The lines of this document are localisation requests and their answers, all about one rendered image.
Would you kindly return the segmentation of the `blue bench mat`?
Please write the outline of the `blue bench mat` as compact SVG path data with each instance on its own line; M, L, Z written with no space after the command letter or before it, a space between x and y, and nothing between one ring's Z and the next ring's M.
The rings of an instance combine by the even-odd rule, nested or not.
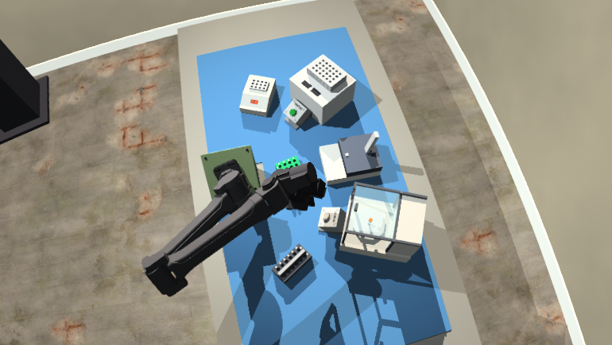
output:
M323 125L294 129L283 113L289 79L324 54L356 79L354 99ZM283 209L223 247L242 345L406 345L450 331L422 236L405 262L339 250L318 231L322 207L346 213L354 182L408 192L374 95L346 27L302 33L196 56L208 153L251 145L265 178L297 156L326 183L320 146L378 132L379 176L327 185L307 211ZM267 117L239 109L249 75L276 79ZM312 258L286 283L272 268L301 244Z

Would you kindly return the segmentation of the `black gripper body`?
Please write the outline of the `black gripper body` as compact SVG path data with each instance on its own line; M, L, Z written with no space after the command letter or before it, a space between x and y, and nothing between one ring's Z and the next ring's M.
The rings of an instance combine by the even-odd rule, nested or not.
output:
M310 197L306 196L306 199L305 199L304 203L294 203L291 200L289 200L289 204L286 206L286 209L287 210L298 209L300 211L303 211L303 210L307 211L308 210L309 201L310 201Z

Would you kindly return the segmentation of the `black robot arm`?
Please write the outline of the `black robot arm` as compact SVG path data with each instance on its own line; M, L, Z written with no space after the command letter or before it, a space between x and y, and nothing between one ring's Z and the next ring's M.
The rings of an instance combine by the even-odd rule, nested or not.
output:
M168 297L188 285L185 276L198 264L256 223L286 208L289 200L304 203L306 196L323 199L327 189L311 162L275 170L254 195L235 159L214 167L213 172L218 184L212 201L164 248L141 260L144 274ZM228 212L230 215L216 225Z

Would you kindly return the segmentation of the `green tube rack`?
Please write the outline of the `green tube rack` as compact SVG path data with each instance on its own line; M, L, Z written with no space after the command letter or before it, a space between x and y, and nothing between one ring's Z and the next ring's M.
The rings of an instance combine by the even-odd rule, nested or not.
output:
M295 157L291 157L287 160L281 161L279 163L275 164L276 169L286 169L286 168L292 168L295 166L300 165L300 162L297 158L297 156Z

